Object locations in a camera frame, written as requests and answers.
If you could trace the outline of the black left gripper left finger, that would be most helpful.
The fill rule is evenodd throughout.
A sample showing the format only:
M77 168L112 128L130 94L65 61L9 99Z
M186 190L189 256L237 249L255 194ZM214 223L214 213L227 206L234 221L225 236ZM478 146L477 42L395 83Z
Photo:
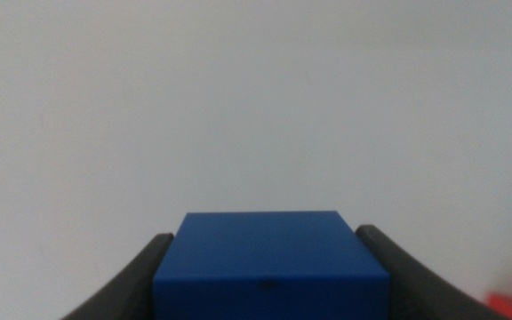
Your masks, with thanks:
M174 235L158 234L108 283L65 320L152 320L153 278Z

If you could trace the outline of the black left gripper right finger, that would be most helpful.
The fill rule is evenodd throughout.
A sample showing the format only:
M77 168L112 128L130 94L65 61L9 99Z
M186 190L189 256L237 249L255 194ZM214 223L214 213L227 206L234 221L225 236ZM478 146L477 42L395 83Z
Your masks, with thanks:
M390 319L507 319L445 281L379 228L362 225L356 235L390 274Z

